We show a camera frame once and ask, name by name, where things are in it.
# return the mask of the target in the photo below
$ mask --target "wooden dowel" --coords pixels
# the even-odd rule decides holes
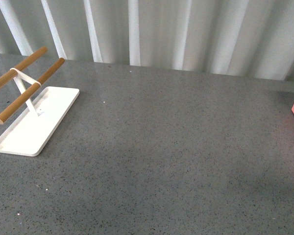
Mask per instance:
[[[25,58],[18,65],[14,66],[14,68],[16,68],[19,71],[24,70],[29,65],[31,65],[35,60],[37,60],[39,57],[45,54],[47,50],[48,50],[47,47],[41,47],[40,49],[35,51],[33,54],[31,54],[29,57]],[[9,70],[4,75],[2,75],[0,77],[0,88],[3,87],[8,81],[10,81],[16,75],[18,75],[18,73],[15,70]]]
[[[42,85],[50,78],[65,60],[63,58],[58,59],[37,81]],[[14,100],[1,114],[0,124],[4,124],[32,95],[40,88],[38,83],[31,85],[23,94],[21,94],[16,100]]]

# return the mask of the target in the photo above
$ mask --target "white metal stand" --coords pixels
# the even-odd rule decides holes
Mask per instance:
[[[12,68],[21,93],[25,91],[22,80],[33,84],[36,80]],[[0,153],[37,156],[44,148],[61,120],[79,95],[79,89],[46,87],[0,136]]]

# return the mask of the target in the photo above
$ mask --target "white base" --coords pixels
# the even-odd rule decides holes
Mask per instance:
[[[0,153],[35,157],[44,148],[79,95],[79,89],[46,87],[0,136]]]

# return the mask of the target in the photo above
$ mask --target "speckled gray surface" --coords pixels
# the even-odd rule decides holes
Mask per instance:
[[[80,95],[40,155],[0,154],[0,235],[294,235],[294,83],[67,61],[45,86]]]

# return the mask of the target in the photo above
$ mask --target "curtain fold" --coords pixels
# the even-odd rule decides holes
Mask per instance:
[[[294,80],[294,0],[0,0],[0,53]]]

